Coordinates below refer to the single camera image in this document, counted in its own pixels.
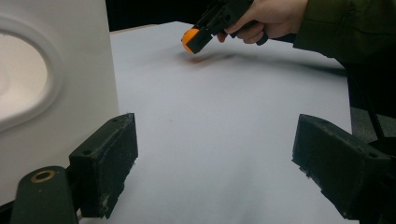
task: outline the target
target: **finger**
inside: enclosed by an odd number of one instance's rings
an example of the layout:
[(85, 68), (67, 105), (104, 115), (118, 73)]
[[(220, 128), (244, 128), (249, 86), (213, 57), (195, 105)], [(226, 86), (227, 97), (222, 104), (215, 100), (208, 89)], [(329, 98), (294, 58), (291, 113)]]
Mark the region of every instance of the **finger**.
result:
[(290, 33), (290, 26), (288, 23), (273, 23), (265, 26), (265, 32), (269, 38), (278, 38)]
[(259, 34), (262, 29), (264, 29), (264, 24), (258, 22), (249, 28), (243, 28), (238, 32), (237, 37), (240, 39), (249, 39), (257, 34)]
[(224, 41), (225, 41), (225, 38), (227, 37), (227, 34), (224, 34), (224, 33), (218, 33), (216, 36), (217, 36), (217, 38), (218, 38), (218, 41), (219, 41), (220, 43), (224, 43)]
[(236, 31), (240, 30), (242, 26), (244, 26), (246, 23), (253, 21), (253, 19), (254, 19), (254, 10), (253, 7), (250, 6), (247, 12), (236, 23), (225, 29), (225, 32), (229, 35), (233, 34)]
[(244, 39), (245, 44), (254, 44), (258, 42), (260, 39), (262, 39), (262, 36), (264, 35), (264, 31), (260, 31), (258, 34), (254, 35), (251, 38)]

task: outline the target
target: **black handheld tool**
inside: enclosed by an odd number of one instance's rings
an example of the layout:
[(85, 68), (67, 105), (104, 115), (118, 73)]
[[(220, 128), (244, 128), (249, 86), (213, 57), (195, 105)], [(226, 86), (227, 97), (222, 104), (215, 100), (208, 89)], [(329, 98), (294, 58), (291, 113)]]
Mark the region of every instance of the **black handheld tool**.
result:
[[(188, 52), (198, 53), (213, 38), (212, 35), (224, 32), (225, 28), (237, 22), (252, 3), (253, 0), (212, 1), (201, 19), (183, 35), (181, 39), (183, 47)], [(249, 22), (246, 26), (251, 26), (254, 23), (256, 21)], [(268, 36), (264, 34), (257, 44), (264, 44), (267, 39)]]

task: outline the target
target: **white surface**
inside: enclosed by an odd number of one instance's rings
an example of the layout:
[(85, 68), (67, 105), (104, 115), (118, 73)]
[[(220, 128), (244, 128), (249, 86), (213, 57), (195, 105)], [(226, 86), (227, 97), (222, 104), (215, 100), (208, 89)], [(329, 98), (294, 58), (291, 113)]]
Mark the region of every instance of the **white surface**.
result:
[(109, 220), (81, 223), (357, 223), (291, 161), (299, 114), (349, 131), (341, 66), (269, 41), (212, 40), (191, 55), (168, 23), (111, 36), (120, 112), (139, 158)]
[[(4, 204), (15, 198), (18, 182), (33, 170), (68, 166), (68, 155), (117, 116), (119, 105), (105, 0), (0, 0), (0, 33), (35, 47), (49, 70), (39, 99), (31, 99), (33, 110), (10, 114), (11, 106), (0, 107), (0, 204)], [(9, 72), (3, 70), (9, 81), (15, 76), (8, 70), (12, 66), (0, 65)], [(29, 75), (37, 80), (33, 71)], [(14, 87), (5, 85), (0, 98), (19, 104), (18, 94), (8, 92), (10, 88)]]

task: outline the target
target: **hand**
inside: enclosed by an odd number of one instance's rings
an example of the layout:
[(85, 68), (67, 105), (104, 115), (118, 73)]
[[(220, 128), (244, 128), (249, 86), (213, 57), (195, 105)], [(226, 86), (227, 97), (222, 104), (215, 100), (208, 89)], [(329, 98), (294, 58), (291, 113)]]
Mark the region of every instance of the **hand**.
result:
[[(308, 0), (255, 0), (247, 12), (225, 32), (232, 34), (239, 30), (237, 37), (247, 44), (256, 43), (262, 38), (263, 30), (269, 38), (287, 34), (297, 34), (304, 19)], [(258, 21), (254, 26), (241, 29), (250, 21)], [(217, 34), (219, 42), (227, 35)]]

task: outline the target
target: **oval opening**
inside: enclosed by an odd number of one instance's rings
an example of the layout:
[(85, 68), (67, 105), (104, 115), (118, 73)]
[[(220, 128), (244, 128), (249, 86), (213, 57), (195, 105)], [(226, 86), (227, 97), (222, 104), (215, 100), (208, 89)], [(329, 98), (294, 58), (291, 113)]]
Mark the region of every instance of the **oval opening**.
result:
[(47, 77), (44, 59), (33, 46), (0, 33), (0, 117), (32, 103), (43, 91)]

